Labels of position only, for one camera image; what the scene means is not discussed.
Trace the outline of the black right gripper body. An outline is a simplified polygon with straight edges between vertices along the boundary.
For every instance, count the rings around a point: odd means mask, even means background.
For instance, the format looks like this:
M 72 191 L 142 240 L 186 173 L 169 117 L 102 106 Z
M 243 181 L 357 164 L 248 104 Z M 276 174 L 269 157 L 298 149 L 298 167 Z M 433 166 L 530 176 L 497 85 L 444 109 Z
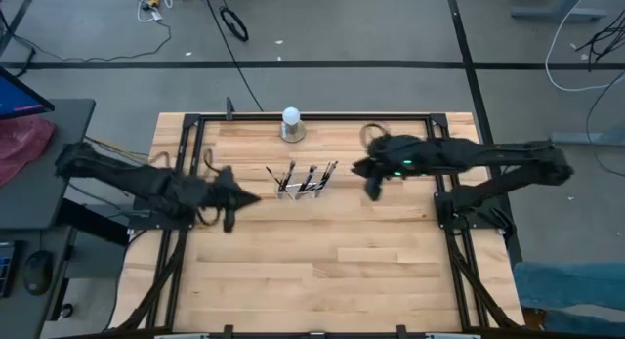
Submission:
M 372 201 L 380 198 L 384 180 L 406 177 L 406 160 L 411 158 L 408 149 L 414 144 L 415 138 L 411 136 L 384 136 L 371 142 L 365 191 Z

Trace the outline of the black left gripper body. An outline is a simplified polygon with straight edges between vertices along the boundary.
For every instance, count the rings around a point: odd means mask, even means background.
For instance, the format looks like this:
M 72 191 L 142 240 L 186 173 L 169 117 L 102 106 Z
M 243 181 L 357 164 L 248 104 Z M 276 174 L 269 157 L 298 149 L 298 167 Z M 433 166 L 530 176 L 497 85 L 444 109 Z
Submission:
M 230 166 L 222 168 L 215 180 L 210 184 L 207 195 L 202 199 L 200 209 L 215 208 L 218 213 L 224 212 L 223 230 L 232 233 L 235 225 L 237 197 L 236 183 Z

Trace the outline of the long silver-ferrule makeup brush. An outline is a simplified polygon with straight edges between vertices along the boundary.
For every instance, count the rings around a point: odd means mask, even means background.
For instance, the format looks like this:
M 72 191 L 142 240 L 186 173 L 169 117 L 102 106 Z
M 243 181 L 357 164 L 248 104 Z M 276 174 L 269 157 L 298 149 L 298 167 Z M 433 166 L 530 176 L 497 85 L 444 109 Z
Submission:
M 333 162 L 333 163 L 332 163 L 332 165 L 331 165 L 331 167 L 330 167 L 330 169 L 329 169 L 329 172 L 328 172 L 328 174 L 327 174 L 325 184 L 323 185 L 323 187 L 322 187 L 320 190 L 323 190 L 323 189 L 325 188 L 325 186 L 326 186 L 327 182 L 329 181 L 329 179 L 330 179 L 330 177 L 331 177 L 331 175 L 332 175 L 333 171 L 335 170 L 335 168 L 336 168 L 337 164 L 338 164 L 338 162 L 337 162 L 337 161 L 335 161 L 335 162 Z

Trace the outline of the thick black pen foreground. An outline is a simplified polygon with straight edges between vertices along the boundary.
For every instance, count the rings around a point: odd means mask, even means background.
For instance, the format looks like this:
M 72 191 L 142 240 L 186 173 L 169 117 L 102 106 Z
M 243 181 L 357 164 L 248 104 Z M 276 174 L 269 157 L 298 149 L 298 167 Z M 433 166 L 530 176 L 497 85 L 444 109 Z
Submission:
M 323 187 L 323 185 L 325 184 L 326 177 L 327 177 L 327 174 L 328 174 L 328 172 L 329 172 L 329 169 L 330 169 L 331 165 L 332 165 L 332 163 L 331 163 L 331 162 L 328 162 L 328 164 L 327 164 L 327 166 L 326 166 L 326 168 L 325 168 L 325 170 L 324 170 L 323 174 L 321 175 L 320 180 L 319 180 L 319 181 L 318 181 L 318 182 L 314 185 L 314 187 L 313 187 L 313 190 L 314 190 L 314 191 L 316 191 L 316 190 L 320 190 L 320 189 Z

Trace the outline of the brown fluffy makeup brush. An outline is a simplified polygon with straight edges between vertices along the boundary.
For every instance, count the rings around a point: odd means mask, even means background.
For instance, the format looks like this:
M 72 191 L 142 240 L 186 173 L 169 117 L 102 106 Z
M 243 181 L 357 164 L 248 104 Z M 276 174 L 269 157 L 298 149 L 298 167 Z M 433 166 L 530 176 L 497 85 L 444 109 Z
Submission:
M 289 181 L 290 181 L 290 179 L 292 177 L 292 174 L 293 174 L 295 166 L 296 166 L 296 161 L 291 160 L 290 164 L 289 164 L 289 169 L 286 172 L 286 178 L 285 178 L 285 181 L 283 183 L 282 192 L 286 192 L 288 183 L 289 183 Z

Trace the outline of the large powder makeup brush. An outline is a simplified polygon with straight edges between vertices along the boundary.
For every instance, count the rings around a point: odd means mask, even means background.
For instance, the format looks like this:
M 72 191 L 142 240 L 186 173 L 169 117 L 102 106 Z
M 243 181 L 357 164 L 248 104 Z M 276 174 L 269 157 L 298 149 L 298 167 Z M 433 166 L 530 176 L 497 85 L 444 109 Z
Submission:
M 304 179 L 304 182 L 300 185 L 299 189 L 298 189 L 298 193 L 304 192 L 306 190 L 306 188 L 308 187 L 311 179 L 313 178 L 313 175 L 316 171 L 317 167 L 312 165 Z

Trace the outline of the clear acrylic organizer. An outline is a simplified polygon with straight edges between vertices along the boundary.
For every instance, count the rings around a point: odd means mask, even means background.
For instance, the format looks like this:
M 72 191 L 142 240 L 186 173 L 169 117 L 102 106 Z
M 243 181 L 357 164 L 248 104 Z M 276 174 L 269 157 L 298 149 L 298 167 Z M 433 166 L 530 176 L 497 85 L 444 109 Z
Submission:
M 302 199 L 314 199 L 320 196 L 322 187 L 319 182 L 309 182 L 307 186 L 301 191 L 300 187 L 302 183 L 287 184 L 284 188 L 281 184 L 274 185 L 274 194 L 277 199 L 285 200 L 302 200 Z

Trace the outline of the dark grey desk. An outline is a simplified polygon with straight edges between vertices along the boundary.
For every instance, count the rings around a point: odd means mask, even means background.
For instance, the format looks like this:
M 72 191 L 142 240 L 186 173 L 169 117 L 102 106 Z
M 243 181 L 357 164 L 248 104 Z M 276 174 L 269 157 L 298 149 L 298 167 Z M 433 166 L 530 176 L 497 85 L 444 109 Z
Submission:
M 40 337 L 63 282 L 64 255 L 76 236 L 73 227 L 56 222 L 67 182 L 55 175 L 55 160 L 64 145 L 84 138 L 96 102 L 56 99 L 53 104 L 55 110 L 42 115 L 56 125 L 44 153 L 0 188 L 0 241 L 18 243 L 10 295 L 0 298 L 0 339 Z M 31 295 L 23 285 L 25 261 L 38 250 L 52 254 L 52 280 L 46 293 Z

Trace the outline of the black computer mouse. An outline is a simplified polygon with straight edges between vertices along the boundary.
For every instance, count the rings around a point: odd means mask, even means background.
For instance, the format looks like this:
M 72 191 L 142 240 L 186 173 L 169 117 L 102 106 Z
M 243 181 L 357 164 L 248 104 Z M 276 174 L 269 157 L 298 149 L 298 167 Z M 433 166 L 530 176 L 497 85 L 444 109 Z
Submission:
M 26 258 L 23 285 L 27 293 L 39 296 L 48 291 L 52 283 L 53 254 L 39 250 Z

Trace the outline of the pink cloth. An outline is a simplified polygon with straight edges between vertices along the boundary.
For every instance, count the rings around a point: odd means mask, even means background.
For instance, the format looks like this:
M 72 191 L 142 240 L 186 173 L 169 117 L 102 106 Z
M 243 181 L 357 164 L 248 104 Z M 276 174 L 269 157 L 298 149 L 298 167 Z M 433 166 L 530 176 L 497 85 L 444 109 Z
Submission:
M 39 116 L 0 121 L 0 187 L 45 151 L 56 125 Z

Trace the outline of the monitor with blue screen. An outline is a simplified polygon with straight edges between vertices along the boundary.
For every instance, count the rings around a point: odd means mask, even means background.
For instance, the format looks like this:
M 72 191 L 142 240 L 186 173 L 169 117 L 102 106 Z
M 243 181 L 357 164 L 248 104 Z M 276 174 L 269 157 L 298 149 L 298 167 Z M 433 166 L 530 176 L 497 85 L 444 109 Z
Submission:
M 55 106 L 0 67 L 0 120 L 55 110 Z

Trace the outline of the person's leg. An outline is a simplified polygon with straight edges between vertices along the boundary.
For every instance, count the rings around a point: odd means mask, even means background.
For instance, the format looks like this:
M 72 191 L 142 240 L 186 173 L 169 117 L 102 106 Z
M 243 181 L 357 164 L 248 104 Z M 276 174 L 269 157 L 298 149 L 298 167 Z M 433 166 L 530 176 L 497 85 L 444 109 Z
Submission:
M 521 305 L 543 311 L 547 330 L 625 337 L 625 319 L 611 321 L 566 311 L 592 305 L 625 312 L 625 262 L 520 262 L 513 275 Z

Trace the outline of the grey table base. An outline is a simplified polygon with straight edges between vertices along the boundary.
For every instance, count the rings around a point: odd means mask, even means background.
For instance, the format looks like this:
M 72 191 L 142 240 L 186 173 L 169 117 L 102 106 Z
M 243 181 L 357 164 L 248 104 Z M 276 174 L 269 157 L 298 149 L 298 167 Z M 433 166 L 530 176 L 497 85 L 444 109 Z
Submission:
M 516 7 L 511 11 L 514 19 L 542 20 L 560 22 L 594 22 L 607 16 L 602 9 L 580 8 L 582 0 L 561 0 L 552 7 L 533 8 Z

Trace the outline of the black keyboard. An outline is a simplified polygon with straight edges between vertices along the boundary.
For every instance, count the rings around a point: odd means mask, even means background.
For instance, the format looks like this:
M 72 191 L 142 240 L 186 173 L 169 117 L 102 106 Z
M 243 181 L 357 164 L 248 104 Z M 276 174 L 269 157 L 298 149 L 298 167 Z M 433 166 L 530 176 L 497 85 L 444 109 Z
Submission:
M 20 249 L 19 241 L 0 241 L 0 298 L 10 296 Z

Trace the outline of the black aluminium table frame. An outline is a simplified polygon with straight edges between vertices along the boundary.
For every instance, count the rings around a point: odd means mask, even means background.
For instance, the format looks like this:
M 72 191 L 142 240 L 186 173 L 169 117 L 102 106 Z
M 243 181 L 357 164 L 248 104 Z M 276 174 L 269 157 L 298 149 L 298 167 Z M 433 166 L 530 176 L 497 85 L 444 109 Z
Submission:
M 150 153 L 170 155 L 173 166 L 211 177 L 203 163 L 232 168 L 236 180 L 262 198 L 239 212 L 232 233 L 206 220 L 184 234 L 151 231 L 125 256 L 111 322 L 130 317 L 168 254 L 183 250 L 151 308 L 148 325 L 176 332 L 311 333 L 380 336 L 397 328 L 449 332 L 494 326 L 494 317 L 452 264 L 457 244 L 508 318 L 522 322 L 521 306 L 503 235 L 472 228 L 446 233 L 434 196 L 459 184 L 486 180 L 477 168 L 459 177 L 386 182 L 371 201 L 351 172 L 364 155 L 362 134 L 379 123 L 395 134 L 475 140 L 468 113 L 313 112 L 303 115 L 304 139 L 279 137 L 277 113 L 161 113 Z M 337 161 L 314 199 L 277 199 L 266 166 L 280 179 L 296 161 L 291 184 L 303 183 L 312 165 L 318 182 Z

